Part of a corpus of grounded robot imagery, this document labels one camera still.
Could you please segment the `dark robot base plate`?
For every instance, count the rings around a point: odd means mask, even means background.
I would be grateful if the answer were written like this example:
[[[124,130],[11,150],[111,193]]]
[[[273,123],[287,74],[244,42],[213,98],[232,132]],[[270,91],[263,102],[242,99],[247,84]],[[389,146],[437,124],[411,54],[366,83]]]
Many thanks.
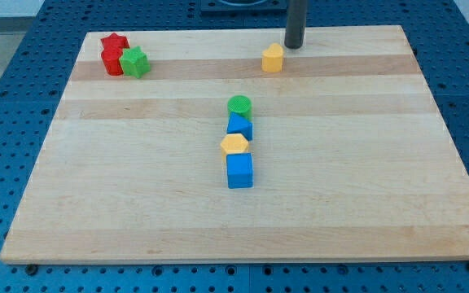
[[[287,4],[288,0],[199,0],[202,15],[284,12]]]

